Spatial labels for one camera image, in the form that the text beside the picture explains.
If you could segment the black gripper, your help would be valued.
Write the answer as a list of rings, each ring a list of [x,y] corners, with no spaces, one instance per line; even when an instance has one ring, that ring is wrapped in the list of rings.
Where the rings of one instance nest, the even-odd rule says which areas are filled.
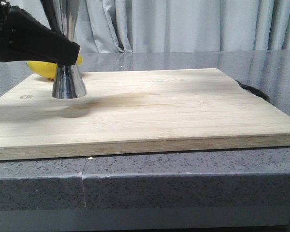
[[[0,62],[76,63],[80,46],[45,27],[27,11],[0,0]]]

